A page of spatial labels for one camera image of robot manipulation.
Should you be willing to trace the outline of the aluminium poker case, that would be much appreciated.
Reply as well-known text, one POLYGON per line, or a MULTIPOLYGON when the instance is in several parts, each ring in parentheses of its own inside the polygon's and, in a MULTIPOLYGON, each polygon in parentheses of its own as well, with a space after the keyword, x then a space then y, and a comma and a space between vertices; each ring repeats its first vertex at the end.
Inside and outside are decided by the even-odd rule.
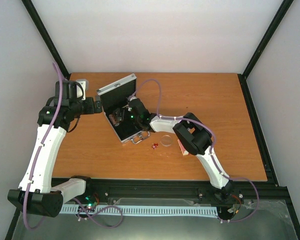
POLYGON ((151 135, 140 127, 136 112, 129 106, 128 98, 136 89, 137 77, 131 73, 96 91, 104 115, 122 144, 131 141, 136 145, 151 135))

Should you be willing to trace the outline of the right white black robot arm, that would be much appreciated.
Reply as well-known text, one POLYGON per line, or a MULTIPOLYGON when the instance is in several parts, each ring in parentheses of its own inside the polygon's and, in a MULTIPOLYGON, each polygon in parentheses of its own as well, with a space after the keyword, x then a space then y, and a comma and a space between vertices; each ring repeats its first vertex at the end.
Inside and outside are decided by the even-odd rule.
POLYGON ((139 98, 132 97, 126 106, 113 111, 120 124, 130 121, 145 132, 175 134, 184 149, 198 158, 213 188, 214 197, 225 202, 231 195, 232 181, 223 169, 214 150, 215 135, 191 112, 184 116, 163 116, 150 113, 139 98))

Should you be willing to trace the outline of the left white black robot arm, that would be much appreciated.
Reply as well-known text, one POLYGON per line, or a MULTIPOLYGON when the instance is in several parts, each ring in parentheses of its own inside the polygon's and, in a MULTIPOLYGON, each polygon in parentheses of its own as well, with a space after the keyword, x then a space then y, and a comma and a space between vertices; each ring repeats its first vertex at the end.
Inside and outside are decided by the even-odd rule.
POLYGON ((55 95, 47 101, 38 115, 35 147, 28 168, 17 189, 8 191, 7 199, 23 213, 56 217, 63 204, 79 197, 93 198, 92 179, 75 175, 64 183, 52 186, 52 173, 58 151, 70 123, 82 115, 101 112, 101 105, 86 96, 86 79, 56 82, 55 95))

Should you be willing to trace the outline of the blue playing card deck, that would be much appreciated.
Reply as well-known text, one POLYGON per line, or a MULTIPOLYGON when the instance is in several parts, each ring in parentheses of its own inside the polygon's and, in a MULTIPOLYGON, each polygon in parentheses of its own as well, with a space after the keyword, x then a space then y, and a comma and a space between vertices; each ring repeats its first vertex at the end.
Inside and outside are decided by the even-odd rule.
POLYGON ((122 108, 118 108, 115 112, 117 118, 120 120, 120 121, 123 121, 124 120, 124 116, 125 116, 125 112, 126 112, 126 108, 125 107, 122 107, 122 108))

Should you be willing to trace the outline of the red playing card deck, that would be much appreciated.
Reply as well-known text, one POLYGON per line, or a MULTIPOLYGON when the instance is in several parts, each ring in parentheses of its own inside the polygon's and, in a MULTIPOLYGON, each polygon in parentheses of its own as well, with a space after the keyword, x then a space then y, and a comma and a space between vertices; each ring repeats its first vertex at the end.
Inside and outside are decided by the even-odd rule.
POLYGON ((179 145, 180 151, 182 153, 183 156, 187 156, 189 155, 189 152, 185 149, 185 147, 183 146, 183 144, 181 143, 181 141, 178 139, 177 143, 179 145))

